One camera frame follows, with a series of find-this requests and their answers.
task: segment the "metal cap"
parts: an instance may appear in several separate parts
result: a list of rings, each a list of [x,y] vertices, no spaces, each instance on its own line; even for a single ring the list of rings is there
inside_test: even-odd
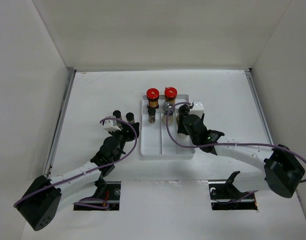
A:
[[[168,112],[169,112],[169,114],[174,113],[174,110],[175,110],[175,109],[173,108],[173,109],[171,110],[172,106],[173,106],[172,103],[170,103],[170,102],[165,102],[165,103],[163,104],[163,107],[162,107],[163,112],[164,112],[165,114],[167,114]]]
[[[153,115],[153,114],[156,113],[156,110],[155,110],[155,108],[153,108],[153,107],[149,107],[149,108],[147,109],[147,113]]]
[[[134,114],[133,114],[132,112],[128,112],[128,113],[126,114],[126,119],[127,119],[128,121],[134,120]]]
[[[189,113],[190,113],[190,108],[187,104],[184,104],[178,108],[178,114],[182,116],[189,115]]]
[[[117,119],[119,119],[121,117],[121,112],[119,110],[115,110],[113,112],[113,116],[116,117]]]

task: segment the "white enclosure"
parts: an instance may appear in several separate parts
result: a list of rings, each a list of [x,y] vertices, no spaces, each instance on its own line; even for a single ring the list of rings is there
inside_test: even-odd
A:
[[[160,90],[168,83],[179,93],[191,96],[190,101],[199,99],[205,103],[204,123],[209,129],[223,131],[226,137],[234,137],[237,142],[270,143],[249,76],[244,70],[220,69],[78,72],[50,177],[78,168],[95,155],[109,136],[99,120],[113,110],[119,109],[123,118],[127,112],[132,112],[134,119],[145,126],[147,119],[141,121],[141,98],[152,82]],[[194,79],[197,87],[190,87],[192,82],[187,79]],[[157,134],[151,135],[153,142]],[[73,206],[69,206],[41,231],[34,232],[27,223],[22,240],[78,240],[83,234],[90,238],[121,239],[124,236],[132,240],[141,239],[140,236],[145,236],[146,240],[163,239],[163,236],[171,240],[240,240],[252,235],[259,240],[293,240],[295,236],[306,239],[306,220],[296,194],[289,199],[272,191],[260,191],[255,195],[257,211],[212,210],[207,180],[227,179],[234,171],[254,173],[257,171],[254,166],[199,149],[189,158],[170,154],[168,158],[156,156],[149,160],[140,152],[140,146],[148,144],[143,142],[146,137],[142,131],[131,155],[116,164],[105,177],[106,181],[121,181],[118,212],[109,211],[104,215],[94,212],[90,217],[90,213],[72,211]],[[162,137],[168,140],[163,142],[162,152],[169,150],[168,147],[176,149],[167,134]],[[127,142],[124,151],[128,152],[133,144]],[[112,232],[109,226],[113,223],[116,230]]]
[[[22,236],[67,67],[252,68],[274,142],[306,158],[306,0],[0,0],[0,239]]]

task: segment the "white wall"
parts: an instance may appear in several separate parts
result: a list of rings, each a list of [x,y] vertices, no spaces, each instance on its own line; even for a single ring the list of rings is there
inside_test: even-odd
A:
[[[33,0],[77,69],[251,68],[291,0]]]
[[[306,0],[292,0],[252,75],[275,143],[306,158]],[[306,183],[298,190],[306,216]]]
[[[31,0],[0,1],[0,240],[21,237],[13,204],[42,173],[66,67]]]

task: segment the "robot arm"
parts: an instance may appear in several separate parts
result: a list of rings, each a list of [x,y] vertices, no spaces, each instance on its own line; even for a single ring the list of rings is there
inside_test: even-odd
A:
[[[237,142],[225,136],[223,132],[207,129],[203,124],[203,116],[200,118],[190,114],[183,119],[182,124],[196,146]],[[295,156],[276,148],[267,149],[235,144],[200,149],[206,153],[234,158],[258,169],[255,172],[232,173],[228,184],[233,185],[240,193],[270,189],[284,198],[291,198],[305,174],[304,168]]]
[[[132,127],[139,136],[138,122]],[[121,158],[126,142],[135,140],[135,134],[125,124],[117,126],[116,121],[106,120],[103,128],[112,136],[107,137],[96,155],[83,166],[66,174],[47,179],[41,175],[37,177],[28,188],[23,198],[45,189],[16,205],[17,210],[35,231],[45,228],[54,218],[56,213],[65,207],[78,202],[85,197],[98,198],[102,195],[106,177],[114,168],[114,163]],[[62,182],[58,187],[52,186]]]

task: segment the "black rubber stopper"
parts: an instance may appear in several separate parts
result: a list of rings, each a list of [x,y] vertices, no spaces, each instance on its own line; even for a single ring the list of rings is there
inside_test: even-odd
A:
[[[155,110],[155,108],[153,108],[153,107],[149,107],[148,110],[147,110],[147,113],[148,113],[149,115],[155,115],[156,110]]]
[[[126,114],[126,119],[127,119],[128,122],[133,121],[134,120],[134,114],[132,112],[128,112]]]
[[[119,110],[115,110],[113,112],[113,116],[116,117],[117,119],[120,119],[121,118],[121,112]]]
[[[178,114],[188,115],[190,113],[190,108],[187,104],[184,104],[178,108]]]

